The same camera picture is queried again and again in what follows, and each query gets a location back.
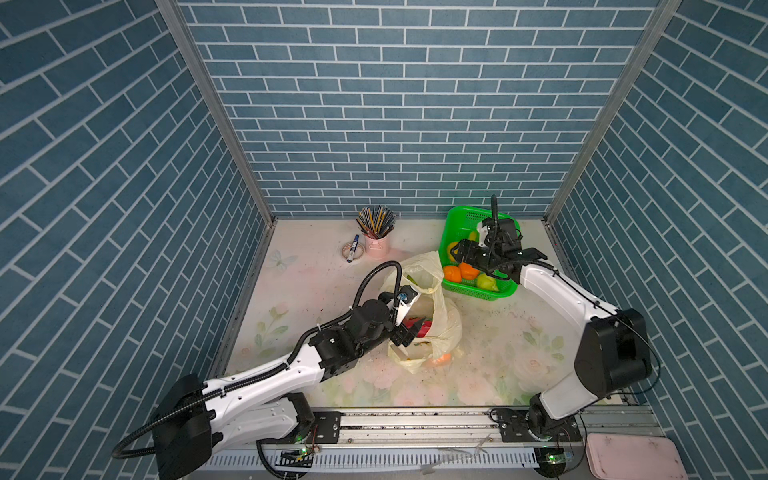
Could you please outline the orange fruit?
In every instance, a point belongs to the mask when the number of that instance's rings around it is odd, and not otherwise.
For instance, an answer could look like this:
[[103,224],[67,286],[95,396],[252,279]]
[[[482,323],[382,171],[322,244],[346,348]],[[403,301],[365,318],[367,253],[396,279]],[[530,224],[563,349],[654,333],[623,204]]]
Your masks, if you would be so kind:
[[446,265],[443,268],[443,276],[446,281],[460,284],[463,280],[461,270],[456,265]]
[[460,263],[459,271],[463,280],[474,281],[481,274],[481,271],[472,267],[468,263]]

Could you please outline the yellow apple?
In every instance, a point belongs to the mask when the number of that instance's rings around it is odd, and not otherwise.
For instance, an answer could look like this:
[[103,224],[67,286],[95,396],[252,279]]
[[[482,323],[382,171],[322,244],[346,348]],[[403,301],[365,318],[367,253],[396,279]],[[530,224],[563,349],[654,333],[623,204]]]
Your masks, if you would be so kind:
[[446,254],[447,258],[451,263],[458,263],[455,256],[453,255],[453,249],[459,244],[460,241],[454,241],[448,244],[446,247]]

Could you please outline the green pear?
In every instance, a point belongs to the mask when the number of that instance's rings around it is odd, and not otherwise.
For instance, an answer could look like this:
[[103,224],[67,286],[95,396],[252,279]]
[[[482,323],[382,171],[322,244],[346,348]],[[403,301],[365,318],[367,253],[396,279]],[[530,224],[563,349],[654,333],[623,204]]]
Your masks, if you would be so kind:
[[475,285],[477,288],[484,291],[499,292],[497,280],[485,273],[481,273],[476,277]]

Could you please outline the red dragon fruit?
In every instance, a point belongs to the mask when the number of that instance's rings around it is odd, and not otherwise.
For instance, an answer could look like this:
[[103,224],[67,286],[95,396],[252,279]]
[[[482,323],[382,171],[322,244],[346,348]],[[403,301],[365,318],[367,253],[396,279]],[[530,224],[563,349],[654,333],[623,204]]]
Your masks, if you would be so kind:
[[418,331],[416,332],[416,337],[424,338],[429,333],[433,320],[430,317],[409,317],[406,318],[402,324],[409,330],[417,327]]

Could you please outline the yellow printed plastic bag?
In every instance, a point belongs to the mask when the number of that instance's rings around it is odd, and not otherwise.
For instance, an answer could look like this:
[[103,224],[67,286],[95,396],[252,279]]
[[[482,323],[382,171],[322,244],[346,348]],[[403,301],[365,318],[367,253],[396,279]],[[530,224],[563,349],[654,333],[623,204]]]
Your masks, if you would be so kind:
[[458,307],[445,295],[443,266],[437,251],[406,259],[401,267],[401,275],[392,272],[385,278],[381,292],[391,290],[396,279],[400,279],[403,286],[413,287],[419,297],[403,323],[411,327],[423,320],[423,324],[417,338],[409,346],[390,343],[388,356],[394,363],[415,374],[449,361],[462,339],[463,327]]

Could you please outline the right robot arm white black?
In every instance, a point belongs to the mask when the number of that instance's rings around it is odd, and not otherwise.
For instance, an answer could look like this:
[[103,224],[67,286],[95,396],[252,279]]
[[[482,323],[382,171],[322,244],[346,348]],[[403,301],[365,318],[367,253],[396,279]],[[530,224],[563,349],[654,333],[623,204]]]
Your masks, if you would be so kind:
[[528,429],[535,438],[548,440],[579,411],[647,379],[653,372],[652,352],[638,311],[600,301],[521,240],[513,220],[489,218],[478,224],[476,240],[459,240],[449,255],[538,295],[580,334],[573,371],[530,400]]

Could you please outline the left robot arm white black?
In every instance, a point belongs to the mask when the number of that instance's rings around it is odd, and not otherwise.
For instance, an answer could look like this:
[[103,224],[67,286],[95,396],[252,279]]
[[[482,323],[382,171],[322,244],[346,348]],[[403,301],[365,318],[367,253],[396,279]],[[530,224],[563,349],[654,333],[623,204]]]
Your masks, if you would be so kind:
[[339,324],[309,333],[297,351],[241,374],[201,381],[177,380],[155,410],[151,429],[162,479],[180,479],[230,446],[260,440],[304,439],[314,414],[305,392],[352,369],[390,341],[409,345],[417,325],[404,325],[418,293],[383,293],[353,308]]

